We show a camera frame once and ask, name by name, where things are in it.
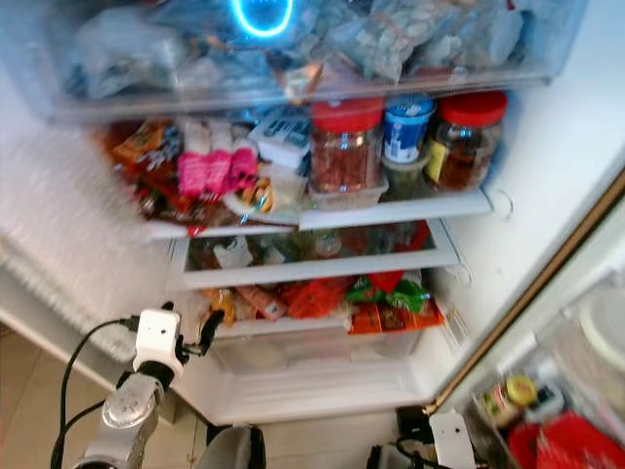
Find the yellow bottle cap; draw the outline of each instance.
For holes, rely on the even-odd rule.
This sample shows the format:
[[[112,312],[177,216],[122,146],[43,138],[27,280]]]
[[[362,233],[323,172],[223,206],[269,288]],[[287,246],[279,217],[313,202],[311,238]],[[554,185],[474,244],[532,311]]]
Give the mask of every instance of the yellow bottle cap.
[[[506,380],[508,397],[516,405],[530,405],[537,398],[536,386],[527,376],[511,376]]]

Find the refrigerator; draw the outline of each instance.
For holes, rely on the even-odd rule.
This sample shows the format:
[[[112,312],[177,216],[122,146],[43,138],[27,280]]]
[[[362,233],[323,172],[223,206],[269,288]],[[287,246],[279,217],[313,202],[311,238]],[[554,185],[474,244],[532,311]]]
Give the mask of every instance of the refrigerator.
[[[507,90],[504,137],[488,179],[473,192],[309,210],[300,219],[303,230],[425,220],[426,249],[229,271],[191,270],[195,238],[187,230],[136,216],[89,126],[278,105],[282,90],[252,82],[235,92],[69,96],[59,79],[67,70],[42,46],[62,49],[66,38],[51,36],[39,21],[71,23],[91,8],[79,3],[60,2],[53,15],[43,0],[0,6],[0,319],[61,358],[97,323],[167,300],[182,314],[182,333],[192,337],[199,288],[420,269],[445,317],[442,326],[370,336],[347,335],[343,320],[333,318],[220,326],[209,354],[191,359],[173,388],[214,424],[405,405],[461,409],[530,352],[532,332],[608,270],[624,267],[625,38],[614,33],[625,14],[620,2],[527,7],[537,10],[522,66],[460,67],[398,84],[322,80],[313,100]],[[294,18],[298,5],[304,8],[295,2]],[[235,227],[195,235],[266,230],[277,233]],[[133,357],[133,335],[112,328],[93,344],[77,365],[112,388]]]

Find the pink package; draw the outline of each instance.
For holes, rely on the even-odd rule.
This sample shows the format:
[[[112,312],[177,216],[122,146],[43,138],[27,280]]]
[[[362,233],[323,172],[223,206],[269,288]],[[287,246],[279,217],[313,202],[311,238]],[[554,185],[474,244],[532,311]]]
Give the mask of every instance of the pink package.
[[[206,155],[186,151],[178,159],[178,189],[180,194],[200,197],[205,192],[208,171]]]
[[[216,149],[206,156],[207,170],[204,187],[214,197],[221,197],[228,190],[228,174],[232,164],[232,153]]]
[[[258,159],[256,152],[250,148],[238,149],[232,157],[229,170],[229,191],[240,191],[253,188],[258,179]]]

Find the freezer drawer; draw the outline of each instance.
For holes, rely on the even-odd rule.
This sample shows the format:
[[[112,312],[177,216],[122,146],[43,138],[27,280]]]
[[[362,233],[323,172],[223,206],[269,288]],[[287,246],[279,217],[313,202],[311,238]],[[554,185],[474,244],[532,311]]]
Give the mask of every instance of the freezer drawer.
[[[219,256],[215,254],[218,244],[222,246],[217,247],[221,251]],[[319,260],[318,254],[323,249],[331,250],[328,252],[331,258]],[[304,258],[296,260],[297,255]],[[219,268],[220,263],[227,265],[232,258],[231,268]],[[276,258],[284,263],[263,265],[275,262]],[[241,259],[248,267],[234,266]],[[303,232],[295,240],[266,236],[181,239],[175,241],[168,288],[189,290],[263,284],[457,263],[458,255],[440,220]]]
[[[585,3],[8,0],[0,54],[40,114],[80,123],[448,93],[549,81]]]
[[[396,361],[412,353],[419,336],[419,331],[348,335],[341,327],[218,339],[211,354],[236,375],[271,373],[333,363]]]

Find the white robot part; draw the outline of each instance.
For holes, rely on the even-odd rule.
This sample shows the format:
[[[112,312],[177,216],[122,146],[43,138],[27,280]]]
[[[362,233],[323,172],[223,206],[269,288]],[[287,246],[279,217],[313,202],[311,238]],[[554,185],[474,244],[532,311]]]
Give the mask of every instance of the white robot part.
[[[137,355],[133,368],[142,363],[159,362],[174,372],[174,379],[183,374],[183,364],[176,357],[176,342],[180,331],[180,315],[165,310],[144,310],[141,313],[135,346]]]

